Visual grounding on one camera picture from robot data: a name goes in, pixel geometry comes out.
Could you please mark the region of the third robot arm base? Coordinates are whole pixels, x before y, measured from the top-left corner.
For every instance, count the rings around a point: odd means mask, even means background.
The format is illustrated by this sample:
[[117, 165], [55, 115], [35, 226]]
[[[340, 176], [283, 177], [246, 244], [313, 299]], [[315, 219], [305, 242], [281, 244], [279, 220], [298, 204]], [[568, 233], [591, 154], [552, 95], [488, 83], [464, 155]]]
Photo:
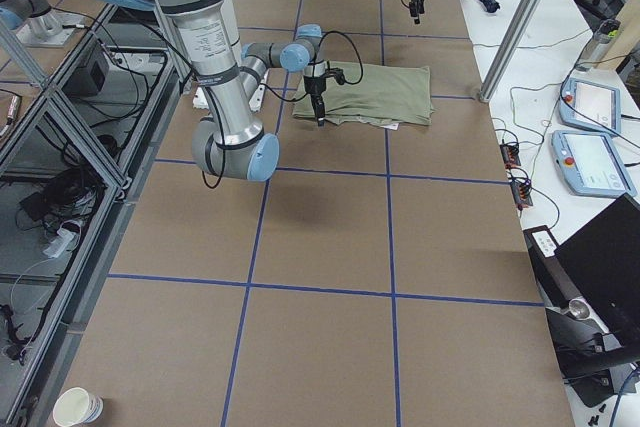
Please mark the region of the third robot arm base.
[[28, 47], [61, 48], [74, 28], [65, 28], [48, 0], [1, 0], [1, 20]]

